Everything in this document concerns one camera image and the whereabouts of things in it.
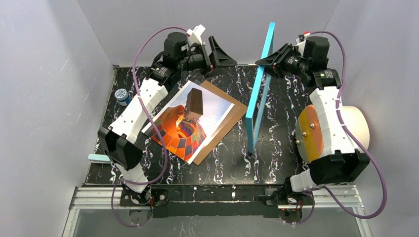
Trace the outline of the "blue wooden picture frame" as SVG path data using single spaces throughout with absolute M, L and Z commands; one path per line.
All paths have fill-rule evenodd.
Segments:
M 257 143 L 261 122 L 263 118 L 264 106 L 271 83 L 271 76 L 264 74 L 264 68 L 259 66 L 256 71 L 255 80 L 245 114 L 246 132 L 248 138 L 247 151 L 254 153 Z

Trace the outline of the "hot air balloon photo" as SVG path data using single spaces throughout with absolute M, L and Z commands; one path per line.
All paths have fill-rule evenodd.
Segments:
M 150 123 L 142 133 L 191 164 L 232 108 L 233 103 L 188 81 L 153 119 L 163 141 Z

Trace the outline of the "brown cardboard backing board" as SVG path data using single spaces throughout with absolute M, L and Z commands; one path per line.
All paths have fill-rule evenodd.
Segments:
M 193 163 L 200 165 L 202 161 L 212 152 L 212 150 L 222 141 L 222 139 L 229 133 L 229 131 L 238 123 L 238 121 L 245 115 L 247 111 L 247 106 L 227 94 L 222 89 L 216 87 L 214 84 L 209 81 L 204 81 L 201 83 L 201 86 L 210 92 L 213 92 L 215 95 L 220 96 L 221 98 L 231 102 L 233 108 L 227 114 L 224 121 L 218 126 L 215 131 L 214 138 L 209 142 L 208 145 L 204 146 L 203 149 L 198 153 L 197 157 L 194 159 Z

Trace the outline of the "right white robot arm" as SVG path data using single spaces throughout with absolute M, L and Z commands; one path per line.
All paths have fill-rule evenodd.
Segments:
M 296 45 L 287 43 L 256 62 L 270 76 L 297 76 L 309 93 L 310 104 L 298 116 L 295 129 L 296 146 L 308 169 L 284 181 L 276 193 L 281 200 L 300 200 L 303 192 L 353 182 L 370 162 L 361 149 L 369 143 L 363 114 L 352 106 L 344 106 L 341 112 L 360 125 L 355 132 L 359 143 L 347 135 L 338 120 L 341 103 L 337 95 L 342 82 L 337 70 L 328 67 L 329 48 L 325 37 L 301 36 Z

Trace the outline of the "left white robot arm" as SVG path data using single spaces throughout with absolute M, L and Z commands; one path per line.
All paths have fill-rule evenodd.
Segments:
M 168 132 L 157 124 L 150 113 L 177 85 L 183 71 L 199 70 L 205 78 L 220 75 L 221 68 L 237 65 L 216 42 L 209 37 L 211 53 L 207 53 L 201 34 L 193 30 L 185 33 L 169 33 L 163 50 L 153 59 L 142 81 L 132 73 L 136 95 L 123 113 L 108 127 L 98 130 L 99 147 L 122 174 L 123 183 L 138 202 L 147 204 L 151 197 L 146 194 L 149 186 L 159 181 L 168 165 Z M 163 144 L 164 165 L 153 180 L 146 178 L 140 161 L 143 151 L 135 145 L 143 125 L 149 122 L 154 135 Z

